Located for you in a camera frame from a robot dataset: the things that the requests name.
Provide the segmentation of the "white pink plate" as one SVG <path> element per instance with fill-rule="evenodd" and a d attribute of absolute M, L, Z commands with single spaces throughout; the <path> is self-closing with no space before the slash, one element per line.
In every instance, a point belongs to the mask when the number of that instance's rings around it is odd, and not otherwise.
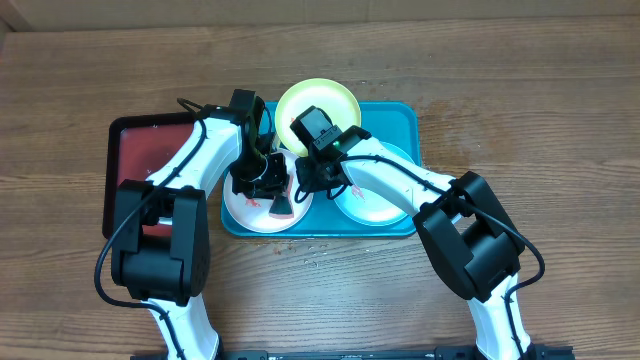
<path fill-rule="evenodd" d="M 295 225 L 301 225 L 305 215 L 311 208 L 312 195 L 308 195 L 303 202 L 294 201 L 295 192 L 299 188 L 299 182 L 295 171 L 297 155 L 286 149 L 280 149 L 286 160 L 287 172 L 292 184 L 287 189 L 285 196 L 288 198 L 292 215 L 271 214 L 269 209 L 273 200 L 248 199 L 242 193 L 232 192 L 233 177 L 226 175 L 222 188 L 221 220 L 225 228 L 237 236 L 267 236 L 285 237 L 293 231 Z"/>

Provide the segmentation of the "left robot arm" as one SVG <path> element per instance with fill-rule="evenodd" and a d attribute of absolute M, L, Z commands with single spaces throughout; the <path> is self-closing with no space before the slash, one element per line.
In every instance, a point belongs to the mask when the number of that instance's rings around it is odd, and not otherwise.
<path fill-rule="evenodd" d="M 234 91 L 228 106 L 180 99 L 194 119 L 192 134 L 169 162 L 145 181 L 117 188 L 114 231 L 101 251 L 115 284 L 131 298 L 106 294 L 101 273 L 94 285 L 107 303 L 152 313 L 169 359 L 220 359 L 221 340 L 207 318 L 202 291 L 209 273 L 206 200 L 224 173 L 232 191 L 271 201 L 273 215 L 292 214 L 291 183 L 273 138 L 259 132 L 265 102 L 250 90 Z"/>

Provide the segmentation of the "red green sponge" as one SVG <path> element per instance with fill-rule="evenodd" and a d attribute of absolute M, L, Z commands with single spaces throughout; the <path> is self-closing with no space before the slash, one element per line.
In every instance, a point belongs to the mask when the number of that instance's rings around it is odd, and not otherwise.
<path fill-rule="evenodd" d="M 277 219 L 290 219 L 294 216 L 291 200 L 289 199 L 291 190 L 291 177 L 285 176 L 284 183 L 279 193 L 274 196 L 269 215 Z"/>

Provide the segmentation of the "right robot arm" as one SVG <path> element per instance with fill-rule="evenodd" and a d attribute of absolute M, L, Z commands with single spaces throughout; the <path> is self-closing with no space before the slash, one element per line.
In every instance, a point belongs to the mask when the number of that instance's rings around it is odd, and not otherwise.
<path fill-rule="evenodd" d="M 290 124 L 308 153 L 296 162 L 304 193 L 369 190 L 411 217 L 433 270 L 467 301 L 476 351 L 486 359 L 525 359 L 531 339 L 517 289 L 525 241 L 481 176 L 426 170 L 388 150 L 361 127 L 346 130 L 311 106 Z"/>

